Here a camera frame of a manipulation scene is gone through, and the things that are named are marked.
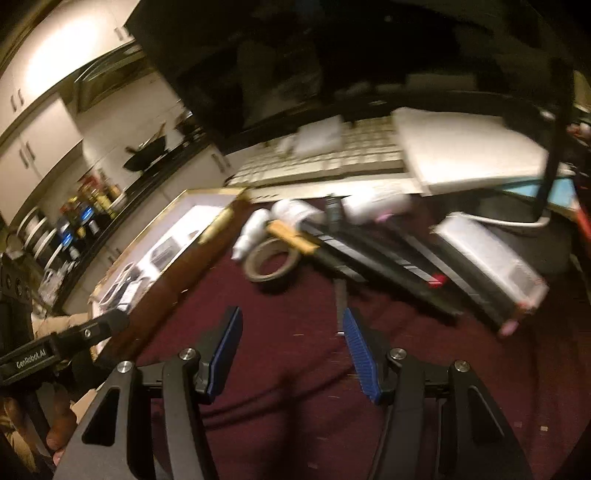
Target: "cable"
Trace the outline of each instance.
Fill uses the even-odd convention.
[[[550,223],[550,211],[548,210],[544,210],[542,216],[536,222],[508,222],[506,220],[496,220],[494,218],[468,215],[464,212],[454,212],[454,214],[461,215],[464,218],[469,218],[470,220],[485,223],[487,225],[495,225],[506,228],[543,228]]]

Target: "maroon carpet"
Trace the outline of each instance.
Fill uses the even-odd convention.
[[[392,344],[418,358],[470,362],[513,425],[537,479],[549,478],[590,416],[590,309],[576,277],[551,286],[530,327],[500,342],[466,318],[444,326],[408,304],[366,291],[350,298]],[[222,479],[365,479],[382,413],[362,393],[335,336],[332,282],[301,264],[282,295],[260,293],[229,254],[179,305],[139,359],[190,346],[228,305],[244,332],[225,392],[203,408]]]

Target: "finger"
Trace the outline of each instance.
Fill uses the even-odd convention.
[[[47,434],[47,446],[52,450],[64,448],[76,429],[76,414],[70,409],[70,399],[65,388],[56,386],[54,398],[55,416]]]
[[[53,454],[53,463],[55,464],[55,466],[57,466],[57,464],[60,463],[61,456],[64,454],[64,452],[64,449],[60,449]]]

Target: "kitchen counter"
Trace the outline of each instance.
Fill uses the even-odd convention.
[[[84,275],[99,251],[105,246],[107,240],[121,227],[125,221],[137,210],[158,187],[160,187],[173,173],[195,157],[209,145],[209,140],[202,136],[184,146],[169,151],[160,160],[153,164],[144,174],[132,183],[126,190],[127,204],[121,213],[101,233],[90,249],[82,254],[74,268],[66,275],[53,306],[54,314],[63,314],[63,306],[76,284]]]

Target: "keyboard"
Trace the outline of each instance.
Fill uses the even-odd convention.
[[[340,151],[295,158],[281,154],[282,138],[256,149],[229,180],[232,187],[265,187],[310,180],[404,171],[402,151],[390,116],[347,122]]]

